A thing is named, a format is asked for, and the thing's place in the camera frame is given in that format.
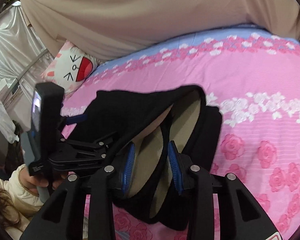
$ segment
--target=person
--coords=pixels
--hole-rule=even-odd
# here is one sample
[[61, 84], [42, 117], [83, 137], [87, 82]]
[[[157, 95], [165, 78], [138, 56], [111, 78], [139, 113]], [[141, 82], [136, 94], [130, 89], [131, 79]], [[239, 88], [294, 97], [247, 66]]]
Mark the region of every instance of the person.
[[[67, 174], [61, 174], [54, 182], [57, 188]], [[9, 180], [0, 179], [0, 224], [13, 240], [19, 240], [30, 219], [43, 203], [37, 186], [47, 187], [48, 181], [41, 176], [30, 176], [25, 164], [15, 170]]]

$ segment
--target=hand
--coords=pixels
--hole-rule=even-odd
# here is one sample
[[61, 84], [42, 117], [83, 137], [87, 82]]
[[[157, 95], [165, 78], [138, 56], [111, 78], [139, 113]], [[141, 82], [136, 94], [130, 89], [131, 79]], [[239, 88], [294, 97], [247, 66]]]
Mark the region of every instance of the hand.
[[[59, 174], [56, 180], [53, 182], [52, 188], [56, 189], [57, 187], [59, 187], [63, 179], [65, 179], [67, 176], [68, 173]], [[36, 195], [38, 194], [37, 186], [47, 187], [49, 185], [49, 182], [41, 175], [30, 176], [27, 168], [23, 168], [20, 171], [19, 179], [24, 187], [26, 187], [30, 192]]]

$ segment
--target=pink bedsheet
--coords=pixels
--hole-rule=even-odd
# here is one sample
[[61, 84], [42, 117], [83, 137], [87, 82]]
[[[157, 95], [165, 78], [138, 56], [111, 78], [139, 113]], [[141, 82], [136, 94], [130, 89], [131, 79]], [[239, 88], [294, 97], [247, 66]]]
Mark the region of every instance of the pink bedsheet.
[[[227, 42], [242, 46], [229, 49]], [[64, 103], [62, 114], [83, 113], [97, 90], [152, 92], [202, 86], [207, 104], [219, 106], [223, 114], [211, 173], [236, 174], [288, 240], [300, 225], [300, 46], [255, 34], [204, 43], [180, 46], [181, 57], [174, 56], [177, 50], [161, 50], [154, 57], [144, 55], [90, 77]], [[73, 128], [66, 127], [64, 135]], [[116, 207], [114, 223], [117, 239], [186, 239], [186, 232], [146, 225]], [[215, 230], [220, 230], [218, 206]]]

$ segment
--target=red mouth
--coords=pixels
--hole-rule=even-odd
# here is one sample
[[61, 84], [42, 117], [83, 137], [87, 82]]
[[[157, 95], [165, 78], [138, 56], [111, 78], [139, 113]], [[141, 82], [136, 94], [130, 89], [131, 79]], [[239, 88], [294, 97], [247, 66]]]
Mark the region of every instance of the red mouth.
[[93, 69], [93, 64], [91, 60], [89, 60], [86, 57], [83, 57], [75, 81], [80, 82], [85, 78], [87, 78], [89, 74], [92, 72], [92, 69]]

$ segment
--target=camera screen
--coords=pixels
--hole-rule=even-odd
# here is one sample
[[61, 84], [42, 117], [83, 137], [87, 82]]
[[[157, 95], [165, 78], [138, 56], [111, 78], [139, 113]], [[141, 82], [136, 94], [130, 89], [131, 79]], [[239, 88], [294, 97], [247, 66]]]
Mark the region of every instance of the camera screen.
[[41, 97], [37, 91], [34, 92], [32, 101], [32, 122], [37, 132], [40, 130]]

